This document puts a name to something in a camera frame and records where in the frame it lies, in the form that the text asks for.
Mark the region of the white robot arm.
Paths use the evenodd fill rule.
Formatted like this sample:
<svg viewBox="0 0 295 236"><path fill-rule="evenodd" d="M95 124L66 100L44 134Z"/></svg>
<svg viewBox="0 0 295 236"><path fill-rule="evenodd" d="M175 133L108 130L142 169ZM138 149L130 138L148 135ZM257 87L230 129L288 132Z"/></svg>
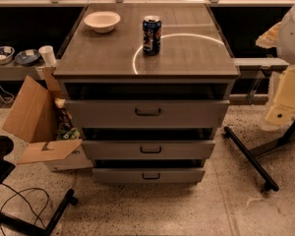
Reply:
<svg viewBox="0 0 295 236"><path fill-rule="evenodd" d="M256 45L275 47L277 57L288 63L265 115L269 125L284 126L295 115L295 4L279 23L258 37Z"/></svg>

